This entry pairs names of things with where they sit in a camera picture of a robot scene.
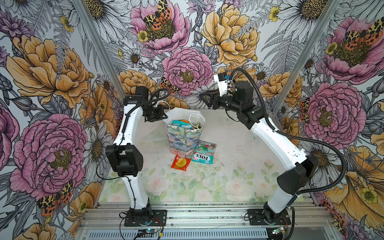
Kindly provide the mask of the teal Fox's candy packet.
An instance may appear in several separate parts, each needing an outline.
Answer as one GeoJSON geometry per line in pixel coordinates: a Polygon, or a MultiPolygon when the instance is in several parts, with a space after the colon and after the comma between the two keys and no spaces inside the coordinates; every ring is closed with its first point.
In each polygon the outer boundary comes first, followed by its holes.
{"type": "Polygon", "coordinates": [[[196,127],[187,120],[173,120],[172,126],[183,128],[186,130],[193,130],[196,127]]]}

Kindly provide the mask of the floral paper gift bag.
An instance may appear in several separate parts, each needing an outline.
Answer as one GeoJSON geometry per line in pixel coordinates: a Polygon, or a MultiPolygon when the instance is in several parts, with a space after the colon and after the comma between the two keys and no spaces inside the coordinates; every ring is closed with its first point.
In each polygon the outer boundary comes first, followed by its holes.
{"type": "Polygon", "coordinates": [[[190,156],[198,144],[206,119],[200,111],[174,108],[167,112],[164,127],[168,137],[171,153],[182,158],[190,156]],[[172,126],[173,120],[187,120],[196,128],[186,130],[172,126]]]}

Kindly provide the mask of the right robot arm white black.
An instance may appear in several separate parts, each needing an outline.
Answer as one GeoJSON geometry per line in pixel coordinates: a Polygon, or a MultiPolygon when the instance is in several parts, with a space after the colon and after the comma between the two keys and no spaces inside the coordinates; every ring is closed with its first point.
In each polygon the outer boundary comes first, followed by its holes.
{"type": "Polygon", "coordinates": [[[254,88],[249,82],[236,82],[232,95],[228,94],[229,80],[220,81],[215,78],[214,82],[218,89],[209,92],[207,105],[214,110],[224,108],[235,112],[238,120],[265,142],[285,169],[277,178],[277,190],[262,211],[264,221],[274,224],[296,200],[299,190],[309,182],[318,161],[297,148],[290,138],[279,134],[265,108],[254,105],[254,88]]]}

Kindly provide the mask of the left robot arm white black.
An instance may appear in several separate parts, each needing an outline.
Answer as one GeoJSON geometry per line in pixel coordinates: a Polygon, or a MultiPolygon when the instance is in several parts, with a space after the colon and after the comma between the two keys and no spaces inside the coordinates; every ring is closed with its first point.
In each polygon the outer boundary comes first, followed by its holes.
{"type": "Polygon", "coordinates": [[[141,187],[139,172],[144,166],[144,157],[136,146],[137,131],[141,118],[145,122],[166,119],[164,106],[159,101],[168,98],[171,92],[167,88],[155,90],[136,87],[135,93],[126,95],[123,100],[123,117],[119,133],[112,145],[106,147],[106,157],[112,170],[121,178],[128,190],[131,203],[127,218],[143,224],[153,218],[152,206],[145,190],[141,187]]]}

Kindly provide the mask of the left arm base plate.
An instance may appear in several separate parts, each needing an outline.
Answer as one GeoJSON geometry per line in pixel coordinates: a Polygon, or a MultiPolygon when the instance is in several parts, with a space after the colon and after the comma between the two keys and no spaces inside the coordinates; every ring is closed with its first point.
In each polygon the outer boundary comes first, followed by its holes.
{"type": "Polygon", "coordinates": [[[167,210],[129,210],[124,220],[125,227],[164,227],[167,210]]]}

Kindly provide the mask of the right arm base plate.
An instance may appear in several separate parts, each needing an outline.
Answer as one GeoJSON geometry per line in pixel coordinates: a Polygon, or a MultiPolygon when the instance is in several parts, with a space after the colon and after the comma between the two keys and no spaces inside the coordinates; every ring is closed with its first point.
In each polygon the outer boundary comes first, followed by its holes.
{"type": "Polygon", "coordinates": [[[292,223],[287,210],[276,214],[264,209],[248,209],[244,215],[244,220],[249,221],[251,226],[287,226],[292,223]]]}

